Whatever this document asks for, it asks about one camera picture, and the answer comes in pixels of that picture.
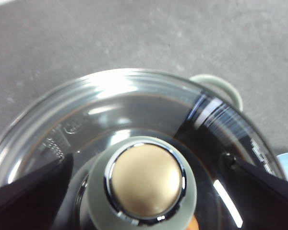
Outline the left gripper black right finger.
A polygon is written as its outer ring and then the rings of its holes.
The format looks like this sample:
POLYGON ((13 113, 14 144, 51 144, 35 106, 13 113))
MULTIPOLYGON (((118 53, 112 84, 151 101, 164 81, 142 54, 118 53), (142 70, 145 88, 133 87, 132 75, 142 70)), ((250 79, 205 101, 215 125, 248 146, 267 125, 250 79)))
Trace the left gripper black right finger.
POLYGON ((230 158, 230 189, 246 230, 288 230, 288 182, 230 158))

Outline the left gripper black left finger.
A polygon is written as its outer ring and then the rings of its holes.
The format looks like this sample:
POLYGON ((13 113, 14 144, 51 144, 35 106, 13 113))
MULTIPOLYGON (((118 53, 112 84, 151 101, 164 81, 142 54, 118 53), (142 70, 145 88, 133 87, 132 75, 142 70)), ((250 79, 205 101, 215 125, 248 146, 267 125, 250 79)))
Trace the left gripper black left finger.
POLYGON ((67 193, 73 156, 61 159, 0 188, 0 230, 49 230, 67 193))

